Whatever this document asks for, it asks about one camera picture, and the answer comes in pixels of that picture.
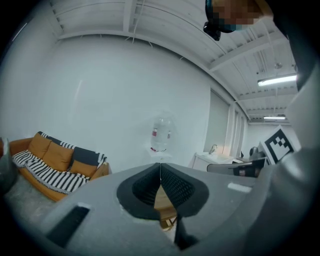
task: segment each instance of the floor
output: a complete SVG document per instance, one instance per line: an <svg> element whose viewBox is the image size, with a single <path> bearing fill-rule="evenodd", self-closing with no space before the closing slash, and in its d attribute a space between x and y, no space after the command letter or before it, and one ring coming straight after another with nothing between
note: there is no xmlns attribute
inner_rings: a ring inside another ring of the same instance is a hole
<svg viewBox="0 0 320 256"><path fill-rule="evenodd" d="M22 218L36 228L55 204L35 189L21 174L18 174L15 184L4 195L4 200L16 218Z"/></svg>

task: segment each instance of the white counter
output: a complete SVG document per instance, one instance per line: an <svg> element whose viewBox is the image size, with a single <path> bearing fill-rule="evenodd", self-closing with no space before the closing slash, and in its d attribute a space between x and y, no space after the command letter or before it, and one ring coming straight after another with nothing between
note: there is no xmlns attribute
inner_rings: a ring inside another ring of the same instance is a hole
<svg viewBox="0 0 320 256"><path fill-rule="evenodd" d="M193 162L193 169L207 171L207 166L210 164L232 164L234 158L223 154L209 154L208 152L196 153Z"/></svg>

